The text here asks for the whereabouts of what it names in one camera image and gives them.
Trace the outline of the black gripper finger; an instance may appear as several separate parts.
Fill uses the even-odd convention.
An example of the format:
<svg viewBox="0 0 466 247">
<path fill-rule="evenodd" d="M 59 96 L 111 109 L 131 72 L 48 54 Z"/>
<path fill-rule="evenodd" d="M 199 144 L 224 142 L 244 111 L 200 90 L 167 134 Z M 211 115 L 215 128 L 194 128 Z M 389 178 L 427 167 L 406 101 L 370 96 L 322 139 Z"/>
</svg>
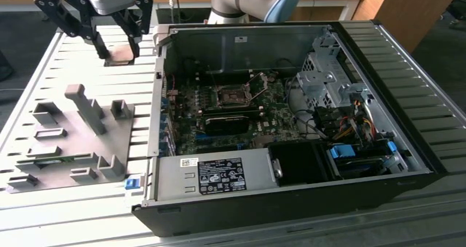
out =
<svg viewBox="0 0 466 247">
<path fill-rule="evenodd" d="M 135 59 L 139 57 L 139 42 L 142 36 L 148 34 L 150 31 L 154 0 L 134 0 L 132 5 L 136 5 L 139 8 L 139 13 L 135 13 L 132 9 L 124 8 L 112 14 L 116 24 L 127 35 L 130 44 L 130 48 L 122 49 L 123 53 L 120 54 L 120 57 L 115 59 Z"/>
<path fill-rule="evenodd" d="M 110 57 L 96 26 L 83 26 L 79 11 L 64 0 L 35 0 L 35 4 L 69 37 L 81 37 L 85 43 L 94 45 L 99 58 Z"/>
</svg>

